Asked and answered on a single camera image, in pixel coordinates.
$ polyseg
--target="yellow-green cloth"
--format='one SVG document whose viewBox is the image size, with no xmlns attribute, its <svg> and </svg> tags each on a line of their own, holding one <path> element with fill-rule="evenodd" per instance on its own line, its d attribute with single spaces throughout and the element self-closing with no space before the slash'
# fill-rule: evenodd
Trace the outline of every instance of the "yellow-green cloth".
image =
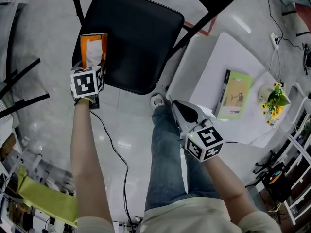
<svg viewBox="0 0 311 233">
<path fill-rule="evenodd" d="M 18 193 L 34 208 L 71 226 L 77 226 L 76 198 L 34 181 L 27 176 L 25 166 L 19 168 Z"/>
</svg>

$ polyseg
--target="green book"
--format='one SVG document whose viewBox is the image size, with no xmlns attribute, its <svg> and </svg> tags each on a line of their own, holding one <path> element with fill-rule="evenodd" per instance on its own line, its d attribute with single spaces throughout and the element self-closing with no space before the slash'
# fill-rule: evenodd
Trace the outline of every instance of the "green book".
<svg viewBox="0 0 311 233">
<path fill-rule="evenodd" d="M 227 70 L 215 116 L 218 119 L 239 119 L 251 88 L 253 77 Z"/>
</svg>

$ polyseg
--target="white flower pot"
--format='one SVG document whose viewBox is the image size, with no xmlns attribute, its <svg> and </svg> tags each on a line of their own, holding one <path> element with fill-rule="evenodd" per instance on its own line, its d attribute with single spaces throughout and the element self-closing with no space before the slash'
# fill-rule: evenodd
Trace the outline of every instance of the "white flower pot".
<svg viewBox="0 0 311 233">
<path fill-rule="evenodd" d="M 268 102 L 268 98 L 273 91 L 273 86 L 263 85 L 258 91 L 258 104 L 261 106 L 263 103 Z"/>
</svg>

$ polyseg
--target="shoe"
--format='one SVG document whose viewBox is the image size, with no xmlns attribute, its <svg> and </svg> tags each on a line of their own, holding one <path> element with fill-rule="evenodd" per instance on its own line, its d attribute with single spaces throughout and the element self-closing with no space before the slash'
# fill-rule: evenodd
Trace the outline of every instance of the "shoe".
<svg viewBox="0 0 311 233">
<path fill-rule="evenodd" d="M 164 98 L 161 94 L 156 94 L 156 95 L 153 95 L 151 98 L 150 98 L 150 105 L 152 107 L 153 110 L 155 110 L 156 108 L 160 107 L 160 106 L 164 106 L 165 103 L 164 103 Z"/>
</svg>

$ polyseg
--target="blue jeans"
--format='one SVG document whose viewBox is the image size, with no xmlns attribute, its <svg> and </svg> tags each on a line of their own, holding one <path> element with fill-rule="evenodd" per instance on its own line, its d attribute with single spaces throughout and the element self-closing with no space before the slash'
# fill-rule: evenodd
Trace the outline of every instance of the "blue jeans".
<svg viewBox="0 0 311 233">
<path fill-rule="evenodd" d="M 180 135 L 171 109 L 156 108 L 151 144 L 151 175 L 145 211 L 191 197 L 219 199 L 204 166 L 186 150 L 188 193 L 181 174 Z"/>
</svg>

